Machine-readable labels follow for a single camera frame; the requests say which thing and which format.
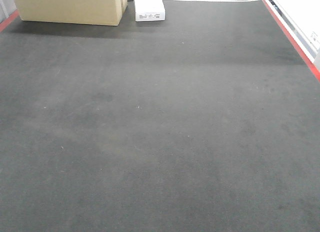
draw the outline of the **white box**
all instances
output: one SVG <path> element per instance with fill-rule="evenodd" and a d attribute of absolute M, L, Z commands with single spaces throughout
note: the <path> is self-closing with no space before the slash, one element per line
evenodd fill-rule
<path fill-rule="evenodd" d="M 162 0 L 134 0 L 135 21 L 163 21 L 166 11 Z"/>

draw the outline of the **floor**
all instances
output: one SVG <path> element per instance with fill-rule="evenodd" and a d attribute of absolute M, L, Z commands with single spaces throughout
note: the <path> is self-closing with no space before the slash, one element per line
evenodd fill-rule
<path fill-rule="evenodd" d="M 262 2 L 0 34 L 0 231 L 319 232 L 320 84 Z"/>

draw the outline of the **white wall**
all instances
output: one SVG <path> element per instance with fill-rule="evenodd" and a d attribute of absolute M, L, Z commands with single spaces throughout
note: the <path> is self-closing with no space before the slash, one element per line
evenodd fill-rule
<path fill-rule="evenodd" d="M 320 0 L 273 0 L 310 47 L 320 50 Z"/>
<path fill-rule="evenodd" d="M 0 22 L 16 10 L 14 0 L 0 0 Z"/>

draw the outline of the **cardboard box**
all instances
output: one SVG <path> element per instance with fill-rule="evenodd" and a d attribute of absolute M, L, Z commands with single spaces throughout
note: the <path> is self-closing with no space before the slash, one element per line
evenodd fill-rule
<path fill-rule="evenodd" d="M 162 0 L 134 0 L 135 21 L 163 21 L 166 11 Z"/>
<path fill-rule="evenodd" d="M 117 26 L 127 0 L 14 0 L 24 21 Z"/>

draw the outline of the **white cable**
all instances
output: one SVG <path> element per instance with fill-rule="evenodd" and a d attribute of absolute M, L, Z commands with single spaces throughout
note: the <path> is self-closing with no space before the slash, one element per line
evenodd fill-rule
<path fill-rule="evenodd" d="M 164 0 L 176 2 L 206 2 L 206 3 L 250 3 L 258 2 L 260 0 Z"/>

